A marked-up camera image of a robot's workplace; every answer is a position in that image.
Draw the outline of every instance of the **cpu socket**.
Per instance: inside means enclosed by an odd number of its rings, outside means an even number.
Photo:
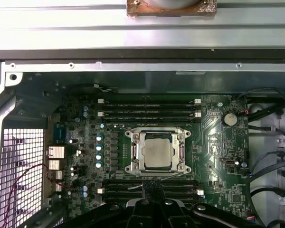
[[[185,165],[185,139],[187,130],[176,127],[138,127],[126,131],[131,138],[131,164],[127,173],[145,177],[169,177],[186,174],[191,168]]]

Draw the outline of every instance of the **motherboard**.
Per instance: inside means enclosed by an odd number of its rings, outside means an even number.
[[[165,197],[187,208],[205,202],[246,217],[247,102],[231,95],[67,96],[54,125],[65,146],[68,216],[107,202],[142,198],[161,180]]]

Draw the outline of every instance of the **metal frame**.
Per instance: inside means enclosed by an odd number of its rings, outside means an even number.
[[[174,155],[171,156],[171,169],[168,171],[149,170],[145,167],[145,156],[143,148],[145,147],[145,137],[147,134],[165,133],[172,138],[171,149]],[[185,165],[185,140],[191,136],[191,132],[176,127],[138,127],[125,132],[125,136],[131,138],[132,162],[125,167],[127,173],[137,176],[173,176],[179,173],[187,174],[191,168]]]
[[[213,18],[130,18],[125,4],[126,0],[0,2],[0,50],[285,48],[285,0],[221,0]]]

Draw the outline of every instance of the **metal panel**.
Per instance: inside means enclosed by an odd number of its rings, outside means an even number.
[[[41,8],[23,8],[35,6]],[[285,47],[285,0],[222,0],[212,18],[133,19],[124,0],[8,1],[0,7],[0,49]]]
[[[42,163],[43,130],[5,129],[3,137],[0,166],[0,228],[5,222],[7,227],[15,228],[41,209],[42,166],[31,169],[15,186],[14,183],[26,169]]]

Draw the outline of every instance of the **black cable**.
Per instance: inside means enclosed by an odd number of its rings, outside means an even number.
[[[251,192],[250,195],[251,195],[251,197],[253,197],[256,194],[263,192],[263,191],[272,191],[278,196],[285,197],[285,190],[280,189],[280,188],[276,188],[276,187],[273,187],[273,188],[272,187],[264,187],[264,188],[256,189],[253,192]]]
[[[248,114],[248,122],[252,122],[255,120],[262,119],[272,113],[275,113],[279,110],[282,110],[285,108],[285,104],[275,104],[273,106],[270,106],[264,110],[258,111],[256,113]]]
[[[253,92],[257,92],[257,91],[263,91],[263,90],[273,90],[273,91],[276,91],[281,96],[281,98],[283,98],[285,100],[284,94],[278,88],[275,88],[275,87],[263,87],[263,88],[251,89],[251,90],[248,90],[248,91],[240,94],[237,97],[237,99],[240,99],[241,97],[243,97],[243,96],[245,96],[247,94],[250,94],[250,93],[253,93]]]
[[[285,225],[285,221],[283,220],[280,220],[280,219],[277,219],[277,220],[274,220],[272,222],[270,222],[268,225],[267,225],[267,228],[273,228],[274,226],[276,225]]]
[[[276,154],[278,157],[283,158],[285,156],[285,152],[283,151],[272,151],[272,152],[267,152],[262,154],[258,160],[256,161],[256,163],[254,163],[254,165],[252,166],[252,168],[250,169],[250,171],[253,173],[253,171],[255,170],[256,166],[267,156],[271,155],[271,154]]]
[[[277,132],[279,134],[282,134],[285,137],[285,132],[283,132],[282,130],[278,129],[278,128],[271,128],[271,127],[256,127],[256,126],[251,126],[248,125],[249,129],[252,130],[257,130],[257,131],[265,131],[265,132]]]
[[[266,175],[266,174],[268,174],[274,170],[278,170],[284,166],[285,166],[285,161],[280,162],[280,163],[276,163],[274,165],[270,165],[270,166],[260,170],[259,172],[257,172],[251,178],[247,179],[247,182],[245,184],[246,199],[247,199],[248,203],[250,204],[251,211],[254,213],[256,219],[258,220],[258,222],[260,223],[261,226],[265,227],[265,224],[263,223],[263,221],[259,217],[257,210],[253,204],[253,201],[252,201],[252,198],[250,195],[250,183],[253,182],[254,180],[258,179],[259,177],[264,176],[264,175]]]

